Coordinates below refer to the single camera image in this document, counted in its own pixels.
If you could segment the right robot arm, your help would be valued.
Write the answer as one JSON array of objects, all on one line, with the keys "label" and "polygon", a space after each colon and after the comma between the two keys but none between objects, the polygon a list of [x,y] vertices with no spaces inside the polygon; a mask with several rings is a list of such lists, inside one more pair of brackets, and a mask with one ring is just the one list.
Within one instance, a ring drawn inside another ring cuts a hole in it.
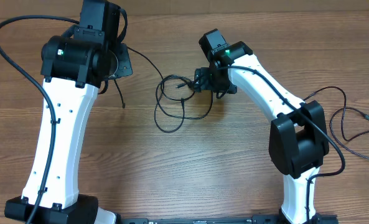
[{"label": "right robot arm", "polygon": [[244,43],[230,45],[218,29],[199,40],[209,66],[195,71],[194,89],[210,90],[221,98],[238,89],[263,112],[270,123],[268,152],[283,175],[284,201],[280,223],[322,223],[314,208],[314,182],[329,153],[324,110],[305,103],[282,87]]}]

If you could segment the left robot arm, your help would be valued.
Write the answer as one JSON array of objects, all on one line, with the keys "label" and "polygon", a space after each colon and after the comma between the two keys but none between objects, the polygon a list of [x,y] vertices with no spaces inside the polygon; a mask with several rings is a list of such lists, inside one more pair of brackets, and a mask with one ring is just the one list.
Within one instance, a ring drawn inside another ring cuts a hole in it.
[{"label": "left robot arm", "polygon": [[31,173],[22,194],[6,202],[7,218],[25,223],[120,223],[94,196],[78,189],[86,124],[108,82],[133,70],[123,43],[126,11],[108,1],[84,1],[79,21],[42,47],[44,98]]}]

